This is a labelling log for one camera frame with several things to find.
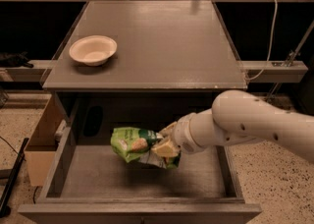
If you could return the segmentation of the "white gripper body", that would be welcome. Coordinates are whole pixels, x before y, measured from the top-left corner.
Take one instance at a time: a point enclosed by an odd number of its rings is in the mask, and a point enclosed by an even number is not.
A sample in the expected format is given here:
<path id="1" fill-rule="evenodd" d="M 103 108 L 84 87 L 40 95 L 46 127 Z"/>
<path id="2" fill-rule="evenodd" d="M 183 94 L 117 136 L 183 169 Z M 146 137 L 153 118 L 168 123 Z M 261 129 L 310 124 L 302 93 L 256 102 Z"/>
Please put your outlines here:
<path id="1" fill-rule="evenodd" d="M 194 154 L 202 152 L 204 147 L 200 146 L 193 139 L 190 131 L 191 119 L 195 113 L 190 113 L 181 117 L 172 130 L 173 142 L 180 148 L 181 152 L 185 154 Z"/>

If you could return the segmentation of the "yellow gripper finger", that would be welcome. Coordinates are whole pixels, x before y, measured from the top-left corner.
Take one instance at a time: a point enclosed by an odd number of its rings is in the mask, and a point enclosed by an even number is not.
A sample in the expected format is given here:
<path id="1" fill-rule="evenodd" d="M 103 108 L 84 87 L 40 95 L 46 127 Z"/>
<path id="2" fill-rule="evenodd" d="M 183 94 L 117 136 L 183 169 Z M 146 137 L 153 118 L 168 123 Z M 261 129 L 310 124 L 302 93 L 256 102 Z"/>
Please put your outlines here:
<path id="1" fill-rule="evenodd" d="M 162 129 L 162 130 L 159 132 L 159 134 L 160 134 L 161 136 L 163 136 L 164 138 L 165 138 L 166 136 L 169 136 L 169 135 L 172 133 L 172 130 L 173 130 L 173 128 L 175 127 L 176 124 L 177 124 L 176 122 L 171 123 L 170 125 L 168 125 L 168 126 L 165 127 L 164 129 Z"/>
<path id="2" fill-rule="evenodd" d="M 174 144 L 170 137 L 166 137 L 151 147 L 151 151 L 161 157 L 176 157 L 180 149 Z"/>

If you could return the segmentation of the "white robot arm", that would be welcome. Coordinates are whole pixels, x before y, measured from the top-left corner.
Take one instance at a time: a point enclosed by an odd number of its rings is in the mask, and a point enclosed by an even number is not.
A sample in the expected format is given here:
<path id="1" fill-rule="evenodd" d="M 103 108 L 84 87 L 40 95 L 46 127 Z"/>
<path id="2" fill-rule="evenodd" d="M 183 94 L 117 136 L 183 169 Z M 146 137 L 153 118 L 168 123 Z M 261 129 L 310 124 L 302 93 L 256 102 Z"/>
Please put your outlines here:
<path id="1" fill-rule="evenodd" d="M 190 113 L 163 130 L 152 151 L 162 157 L 193 154 L 213 145 L 272 141 L 314 162 L 314 117 L 277 108 L 239 90 L 219 94 L 212 107 Z"/>

